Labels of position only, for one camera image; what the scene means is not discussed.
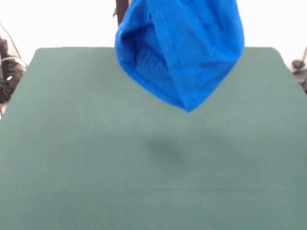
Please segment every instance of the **black metal rod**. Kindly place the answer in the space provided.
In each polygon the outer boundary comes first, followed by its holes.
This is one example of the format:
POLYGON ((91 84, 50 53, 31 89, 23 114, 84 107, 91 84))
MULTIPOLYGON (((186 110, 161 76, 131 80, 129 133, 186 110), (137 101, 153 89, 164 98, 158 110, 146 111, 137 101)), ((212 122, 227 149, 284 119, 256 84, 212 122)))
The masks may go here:
POLYGON ((116 0, 118 25, 121 24, 121 22, 123 21, 126 10, 128 9, 128 7, 129 7, 129 0, 116 0))

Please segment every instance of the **green board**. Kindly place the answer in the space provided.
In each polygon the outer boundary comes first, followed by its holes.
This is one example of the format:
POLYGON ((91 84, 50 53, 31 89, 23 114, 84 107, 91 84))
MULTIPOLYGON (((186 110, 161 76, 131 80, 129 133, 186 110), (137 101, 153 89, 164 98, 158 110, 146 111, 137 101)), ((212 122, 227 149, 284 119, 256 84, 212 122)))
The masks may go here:
POLYGON ((307 229, 307 98, 270 48, 190 114, 111 48, 40 49, 0 129, 1 230, 307 229))

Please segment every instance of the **black cable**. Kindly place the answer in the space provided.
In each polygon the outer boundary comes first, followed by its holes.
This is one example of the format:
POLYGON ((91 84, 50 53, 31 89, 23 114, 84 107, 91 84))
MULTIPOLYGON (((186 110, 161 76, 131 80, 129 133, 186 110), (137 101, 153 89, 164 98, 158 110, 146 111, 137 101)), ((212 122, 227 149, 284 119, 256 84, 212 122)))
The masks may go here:
MULTIPOLYGON (((5 42, 0 36, 0 59, 2 60, 3 58, 7 57, 6 51, 5 51, 5 42)), ((1 69, 2 69, 2 77, 5 78, 6 72, 7 72, 7 64, 3 63, 1 61, 1 69)))
POLYGON ((0 103, 8 102, 11 98, 12 89, 9 81, 0 78, 0 103))
POLYGON ((20 55, 20 53, 19 53, 19 51, 18 51, 18 49, 17 49, 17 47, 16 47, 16 45, 15 45, 15 43, 14 43, 12 37, 11 37, 11 35, 10 35, 9 32, 5 29, 5 27, 2 25, 1 22, 0 22, 0 26, 2 27, 2 29, 4 30, 4 32, 9 36, 9 38, 10 38, 10 40, 11 40, 11 43, 13 44, 13 47, 14 47, 14 49, 16 50, 16 53, 17 53, 18 57, 22 60, 21 55, 20 55))

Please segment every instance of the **white wall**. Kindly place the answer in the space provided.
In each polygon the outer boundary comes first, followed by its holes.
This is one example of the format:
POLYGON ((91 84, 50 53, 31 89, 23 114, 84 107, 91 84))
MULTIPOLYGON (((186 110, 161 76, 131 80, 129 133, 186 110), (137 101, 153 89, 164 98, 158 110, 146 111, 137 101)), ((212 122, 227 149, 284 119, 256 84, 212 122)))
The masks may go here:
MULTIPOLYGON (((237 0, 246 46, 272 46, 289 65, 307 45, 307 1, 237 0)), ((11 33, 23 59, 39 47, 113 46, 115 0, 4 0, 0 21, 11 33)))

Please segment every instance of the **blue cloth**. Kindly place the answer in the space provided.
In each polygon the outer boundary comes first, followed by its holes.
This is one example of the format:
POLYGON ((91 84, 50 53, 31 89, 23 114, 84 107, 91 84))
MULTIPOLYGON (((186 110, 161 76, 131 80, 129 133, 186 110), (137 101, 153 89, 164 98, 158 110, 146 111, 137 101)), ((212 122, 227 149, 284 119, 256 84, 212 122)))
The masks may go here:
POLYGON ((135 81, 191 111, 211 95, 244 50, 236 0, 133 0, 118 28, 115 50, 135 81))

